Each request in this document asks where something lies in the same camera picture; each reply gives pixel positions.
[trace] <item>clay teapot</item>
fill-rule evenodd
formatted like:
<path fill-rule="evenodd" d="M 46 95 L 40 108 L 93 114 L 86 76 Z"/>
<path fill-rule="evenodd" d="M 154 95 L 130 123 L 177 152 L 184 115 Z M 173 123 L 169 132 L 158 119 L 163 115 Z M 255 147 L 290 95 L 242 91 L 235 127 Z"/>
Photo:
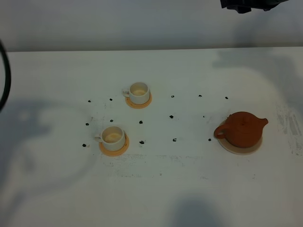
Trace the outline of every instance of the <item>clay teapot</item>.
<path fill-rule="evenodd" d="M 239 148 L 250 148 L 262 137 L 262 131 L 268 124 L 266 118 L 260 119 L 248 112 L 237 112 L 226 119 L 224 125 L 214 131 L 218 139 L 226 138 L 228 142 Z"/>

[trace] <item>white table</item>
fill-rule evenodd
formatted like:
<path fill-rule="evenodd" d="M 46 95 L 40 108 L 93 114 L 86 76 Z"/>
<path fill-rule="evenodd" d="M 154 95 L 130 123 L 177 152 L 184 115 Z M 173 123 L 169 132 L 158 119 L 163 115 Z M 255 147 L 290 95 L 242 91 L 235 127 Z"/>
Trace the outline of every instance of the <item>white table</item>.
<path fill-rule="evenodd" d="M 303 48 L 9 58 L 12 89 L 0 113 L 0 226 L 303 225 Z M 153 95 L 141 110 L 121 95 L 137 81 Z M 262 147 L 249 156 L 213 138 L 237 111 L 269 121 Z M 122 156 L 102 155 L 93 140 L 109 125 L 130 138 Z"/>

